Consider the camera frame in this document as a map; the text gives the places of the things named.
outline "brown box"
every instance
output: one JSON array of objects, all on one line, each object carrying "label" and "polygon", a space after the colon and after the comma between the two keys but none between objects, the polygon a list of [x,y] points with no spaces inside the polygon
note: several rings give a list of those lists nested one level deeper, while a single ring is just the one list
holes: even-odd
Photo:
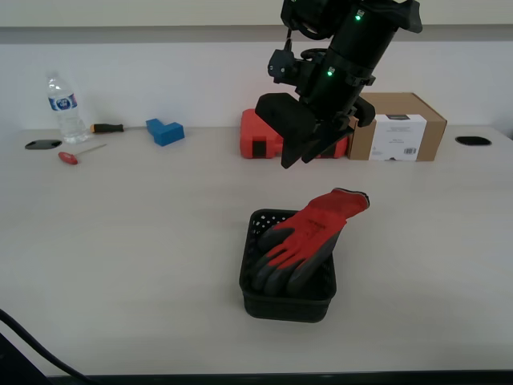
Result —
[{"label": "brown box", "polygon": [[[421,115],[426,121],[417,161],[433,161],[446,130],[447,121],[422,99],[412,93],[368,93],[363,99],[373,104],[376,115]],[[370,158],[377,120],[367,127],[358,127],[352,118],[354,134],[349,138],[348,157],[352,160]]]}]

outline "work glove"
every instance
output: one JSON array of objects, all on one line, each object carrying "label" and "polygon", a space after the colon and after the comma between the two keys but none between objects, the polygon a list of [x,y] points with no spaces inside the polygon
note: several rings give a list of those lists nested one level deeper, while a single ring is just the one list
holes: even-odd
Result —
[{"label": "work glove", "polygon": [[265,255],[252,269],[252,287],[269,296],[287,286],[295,295],[333,252],[347,220],[367,210],[363,192],[336,188],[266,231],[258,241]]}]

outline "white label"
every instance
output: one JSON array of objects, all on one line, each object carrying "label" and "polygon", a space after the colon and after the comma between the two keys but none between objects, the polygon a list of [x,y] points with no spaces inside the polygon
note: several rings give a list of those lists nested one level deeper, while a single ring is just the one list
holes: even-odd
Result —
[{"label": "white label", "polygon": [[376,115],[370,160],[417,160],[427,121],[420,115]]}]

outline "blue block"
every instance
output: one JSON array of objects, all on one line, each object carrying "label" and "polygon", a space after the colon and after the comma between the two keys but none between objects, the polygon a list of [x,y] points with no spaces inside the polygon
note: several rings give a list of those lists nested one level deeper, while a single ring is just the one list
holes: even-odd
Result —
[{"label": "blue block", "polygon": [[164,126],[158,119],[153,119],[148,120],[146,126],[155,143],[162,147],[185,138],[184,126],[178,123]]}]

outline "black plastic bin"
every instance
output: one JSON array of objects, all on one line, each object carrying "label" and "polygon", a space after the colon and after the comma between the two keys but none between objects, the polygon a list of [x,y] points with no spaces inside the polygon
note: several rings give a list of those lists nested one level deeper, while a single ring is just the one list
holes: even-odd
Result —
[{"label": "black plastic bin", "polygon": [[262,255],[257,248],[258,238],[267,229],[295,213],[296,211],[263,209],[256,211],[249,220],[239,283],[244,294],[244,308],[252,317],[320,322],[326,316],[331,299],[337,292],[333,255],[316,271],[295,298],[287,296],[285,291],[277,297],[268,297],[251,287],[252,265]]}]

